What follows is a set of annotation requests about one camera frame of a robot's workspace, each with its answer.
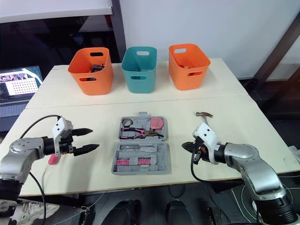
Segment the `pink pliers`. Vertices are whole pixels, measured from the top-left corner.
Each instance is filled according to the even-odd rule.
[[[134,131],[137,133],[140,133],[136,136],[120,136],[120,139],[136,139],[136,138],[145,138],[147,136],[159,136],[159,137],[164,137],[163,135],[160,135],[158,132],[152,131],[152,130],[145,130],[143,128],[134,128],[134,127],[124,127],[121,129],[121,131]]]

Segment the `laptop screen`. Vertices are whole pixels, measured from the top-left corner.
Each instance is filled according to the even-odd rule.
[[[0,71],[0,102],[30,99],[42,80],[38,66]]]

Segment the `orange basket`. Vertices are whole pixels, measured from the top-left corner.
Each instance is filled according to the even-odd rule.
[[[209,58],[194,44],[169,47],[169,72],[179,90],[199,88],[209,65]]]
[[[104,65],[98,72],[90,73],[92,65]],[[113,83],[113,67],[107,48],[83,48],[76,52],[69,73],[87,95],[104,95],[110,92]]]

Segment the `wire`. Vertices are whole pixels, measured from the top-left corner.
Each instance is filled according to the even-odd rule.
[[[206,188],[207,188],[207,191],[208,191],[208,193],[209,193],[209,195],[210,195],[210,199],[211,199],[211,201],[218,207],[218,205],[215,203],[215,201],[213,200],[213,198],[212,198],[212,196],[211,196],[211,193],[210,193],[210,191],[209,191],[209,188],[211,187],[211,183],[215,183],[215,184],[217,184],[218,182],[217,181],[208,181],[208,180],[202,180],[202,179],[200,179],[200,178],[198,178],[196,175],[195,175],[195,173],[194,173],[194,157],[195,157],[195,151],[196,151],[196,148],[193,148],[193,151],[192,151],[192,157],[191,157],[191,173],[192,173],[192,175],[193,175],[193,177],[197,180],[197,181],[199,181],[199,182],[201,182]],[[233,225],[232,223],[231,223],[231,221],[230,221],[230,219],[228,218],[228,216],[224,213],[224,211],[220,208],[220,207],[218,207],[218,209],[220,209],[220,211],[224,214],[224,216],[226,217],[226,219],[228,220],[228,222],[229,222],[229,224],[231,224],[231,225]],[[247,224],[247,223],[234,223],[235,225],[243,225],[243,224]]]
[[[238,199],[236,198],[235,193],[234,193],[234,191],[233,191],[232,189],[231,189],[231,192],[232,192],[232,194],[233,194],[233,197],[234,197],[234,199],[235,199],[235,201],[236,201],[236,204],[237,204],[238,208],[240,209],[240,212],[241,212],[242,216],[243,216],[249,223],[251,223],[251,221],[245,216],[245,214],[243,213],[242,209],[240,208]]]
[[[256,223],[259,224],[260,220],[259,220],[259,211],[256,210]]]
[[[185,185],[182,186],[181,193],[180,193],[179,195],[177,195],[177,196],[172,195],[171,189],[170,189],[170,185],[168,185],[168,191],[169,191],[170,196],[172,196],[173,198],[180,198],[180,197],[183,196],[183,194],[185,193],[185,191],[186,191],[186,186],[185,186]]]
[[[256,219],[256,217],[254,217],[254,216],[247,210],[247,208],[246,208],[246,206],[245,206],[245,204],[244,204],[244,201],[243,201],[243,192],[244,192],[245,187],[246,187],[246,185],[243,186],[242,191],[241,191],[241,193],[240,193],[240,200],[241,200],[242,205],[243,205],[244,209],[246,210],[246,212],[247,212],[253,219]]]
[[[300,177],[300,175],[297,175],[297,176],[290,176],[290,177]],[[281,177],[280,178],[289,178],[289,176],[286,176],[286,177]]]
[[[48,116],[44,116],[40,119],[38,119],[37,121],[35,121],[33,124],[31,124],[25,131],[24,133],[20,136],[20,139],[23,138],[25,136],[25,134],[27,134],[27,132],[34,126],[36,125],[38,122],[40,122],[41,120],[43,119],[46,119],[46,118],[49,118],[49,117],[57,117],[57,120],[59,120],[61,118],[61,116],[59,115],[48,115]],[[29,172],[29,175],[34,179],[34,181],[37,183],[37,186],[41,192],[41,195],[42,195],[42,199],[43,199],[43,205],[44,205],[44,216],[43,216],[43,225],[45,224],[46,222],[46,202],[45,202],[45,193],[40,185],[40,183],[38,182],[38,180],[36,179],[36,177],[31,173]]]
[[[212,195],[211,195],[211,193],[210,193],[210,190],[208,189],[208,188],[206,188],[206,190],[207,190],[207,192],[208,192],[208,194],[209,194],[209,196],[210,196],[210,199],[211,199],[211,201],[215,204],[215,206],[217,206],[217,208],[224,214],[224,216],[226,217],[226,219],[228,220],[228,222],[229,222],[229,224],[231,224],[231,221],[230,221],[230,219],[229,219],[229,217],[226,215],[226,213],[224,213],[224,211],[216,204],[216,202],[214,201],[214,199],[213,199],[213,197],[212,197]]]
[[[300,189],[300,187],[288,187],[288,190]]]
[[[282,183],[282,185],[289,191],[290,195],[291,195],[291,203],[293,203],[293,195],[290,191],[290,188],[288,188],[284,183]]]
[[[39,184],[38,180],[36,179],[36,177],[35,177],[31,172],[29,172],[29,175],[30,175],[30,176],[34,179],[34,181],[37,183],[38,188],[39,188],[39,190],[40,190],[40,192],[41,192],[41,194],[42,194],[43,205],[44,205],[44,217],[43,217],[43,223],[42,223],[42,224],[44,225],[45,222],[46,222],[46,202],[45,202],[45,194],[44,194],[44,191],[43,191],[41,185]]]
[[[65,221],[67,221],[67,220],[69,220],[69,219],[72,219],[73,217],[76,217],[77,215],[79,215],[79,214],[81,214],[81,213],[87,211],[89,208],[93,207],[93,206],[94,206],[94,205],[102,198],[102,196],[103,196],[105,193],[107,193],[107,191],[103,192],[102,195],[101,195],[101,196],[100,196],[100,197],[99,197],[99,198],[98,198],[91,206],[87,207],[85,210],[82,210],[82,211],[76,213],[75,215],[73,215],[73,216],[71,216],[71,217],[69,217],[69,218],[67,218],[67,219],[64,219],[64,220],[62,220],[62,221],[60,221],[60,222],[58,222],[58,223],[55,223],[54,225],[61,224],[61,223],[65,222]]]
[[[38,119],[37,121],[35,121],[33,124],[31,124],[31,125],[24,131],[24,133],[21,135],[20,138],[23,138],[23,137],[25,136],[25,134],[27,134],[27,132],[28,132],[34,125],[36,125],[38,122],[40,122],[40,121],[43,120],[43,119],[49,118],[49,117],[57,117],[57,120],[59,120],[59,119],[61,118],[61,116],[59,116],[59,115],[48,115],[48,116],[44,116],[44,117]]]

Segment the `pink object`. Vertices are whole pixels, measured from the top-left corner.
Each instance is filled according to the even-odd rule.
[[[54,154],[52,154],[50,156],[50,159],[48,160],[48,164],[49,165],[55,165],[55,164],[58,164],[59,161],[60,161],[60,156],[56,157]]]
[[[151,165],[151,159],[139,158],[137,160],[138,165]],[[116,165],[129,165],[129,159],[117,159]]]
[[[138,165],[141,165],[141,164],[151,165],[151,159],[141,158],[137,161],[137,163],[138,163]]]
[[[129,165],[129,159],[118,159],[116,165]]]
[[[150,128],[152,130],[161,130],[164,126],[164,120],[162,118],[151,118]]]

